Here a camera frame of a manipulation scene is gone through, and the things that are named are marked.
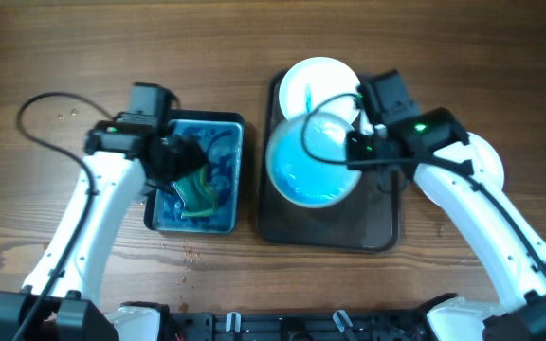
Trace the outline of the green scouring sponge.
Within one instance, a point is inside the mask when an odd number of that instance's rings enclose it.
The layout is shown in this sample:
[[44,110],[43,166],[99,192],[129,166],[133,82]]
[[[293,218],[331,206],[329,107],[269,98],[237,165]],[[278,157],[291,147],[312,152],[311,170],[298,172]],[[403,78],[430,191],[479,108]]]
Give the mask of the green scouring sponge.
[[184,204],[183,219],[209,217],[216,212],[217,199],[208,184],[207,175],[208,167],[203,166],[173,182],[173,188]]

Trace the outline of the white plate blue smear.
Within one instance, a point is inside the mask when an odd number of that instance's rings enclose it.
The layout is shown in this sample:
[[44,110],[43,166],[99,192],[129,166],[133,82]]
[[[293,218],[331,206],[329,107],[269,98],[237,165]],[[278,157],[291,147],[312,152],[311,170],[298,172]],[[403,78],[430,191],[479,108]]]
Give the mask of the white plate blue smear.
[[[468,143],[454,142],[433,153],[443,160],[462,163],[470,161],[472,177],[485,185],[502,188],[504,169],[496,150],[479,135],[468,133]],[[414,176],[415,184],[443,210],[461,207],[473,210],[478,205],[478,192],[462,176],[437,166],[420,164]]]

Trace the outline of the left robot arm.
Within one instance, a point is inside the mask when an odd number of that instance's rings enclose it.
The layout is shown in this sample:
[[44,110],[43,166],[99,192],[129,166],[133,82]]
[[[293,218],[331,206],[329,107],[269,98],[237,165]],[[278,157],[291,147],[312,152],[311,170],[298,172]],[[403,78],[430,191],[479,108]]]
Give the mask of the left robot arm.
[[83,157],[32,135],[26,139],[76,162],[80,176],[44,255],[17,292],[0,291],[0,340],[163,340],[170,310],[131,302],[105,314],[99,308],[103,271],[122,220],[137,198],[185,180],[207,158],[197,142],[171,135],[176,95],[153,83],[134,83],[130,107],[112,116],[94,101],[74,98],[105,116],[88,131]]

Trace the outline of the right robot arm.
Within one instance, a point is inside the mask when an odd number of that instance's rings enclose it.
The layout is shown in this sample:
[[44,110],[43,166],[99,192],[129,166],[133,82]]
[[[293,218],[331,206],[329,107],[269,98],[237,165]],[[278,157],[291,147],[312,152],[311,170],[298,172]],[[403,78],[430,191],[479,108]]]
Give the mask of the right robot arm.
[[352,170],[400,169],[460,231],[498,303],[450,296],[426,312],[438,340],[546,340],[546,242],[502,190],[494,148],[446,108],[422,113],[397,71],[361,81],[356,104],[378,127],[348,136]]

